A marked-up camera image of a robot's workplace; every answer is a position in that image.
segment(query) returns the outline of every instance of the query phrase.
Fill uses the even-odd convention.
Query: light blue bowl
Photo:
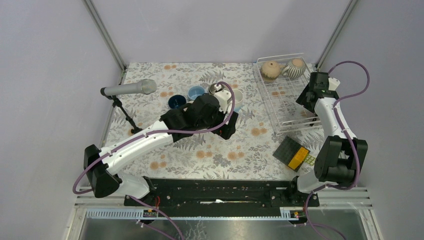
[[[192,86],[188,90],[188,98],[191,101],[194,101],[198,96],[201,96],[205,93],[205,89],[201,86]]]

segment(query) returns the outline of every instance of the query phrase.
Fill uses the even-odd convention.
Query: white dish rack
[[[310,63],[307,64],[303,75],[296,79],[279,75],[276,80],[269,82],[264,81],[261,76],[261,67],[266,61],[276,61],[280,65],[286,65],[290,60],[300,58],[306,63],[303,55],[303,53],[296,53],[261,57],[257,59],[256,68],[254,67],[255,75],[260,80],[257,83],[259,93],[269,115],[272,129],[277,136],[291,131],[321,127],[319,117],[296,103],[296,99],[309,83],[312,71]]]

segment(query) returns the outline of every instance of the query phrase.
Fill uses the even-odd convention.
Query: tabletop
[[[227,82],[243,92],[236,132],[229,140],[213,133],[195,134],[137,157],[123,171],[138,177],[181,179],[291,180],[313,169],[304,162],[298,172],[273,157],[283,139],[290,136],[316,156],[324,142],[321,128],[276,135],[258,90],[253,63],[131,63],[123,84],[152,79],[157,91],[120,95],[123,107],[140,128],[147,128],[170,108],[168,99],[183,95],[192,86],[207,89]],[[105,146],[131,136],[131,125],[115,108]]]

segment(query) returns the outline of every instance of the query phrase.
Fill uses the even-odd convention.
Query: microphone
[[[116,96],[122,94],[151,94],[156,91],[156,82],[152,79],[143,79],[136,83],[103,87],[100,93],[103,96]]]

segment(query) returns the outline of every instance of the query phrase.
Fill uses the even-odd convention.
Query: white wall
[[[349,0],[94,0],[125,62],[316,62]]]
[[[81,0],[0,1],[0,239],[58,240],[120,70]]]
[[[353,60],[371,76],[369,91],[342,102],[355,134],[368,142],[361,182],[367,186],[385,240],[422,239],[424,228],[424,2],[361,1],[323,70]],[[341,65],[340,95],[365,85],[365,74]]]

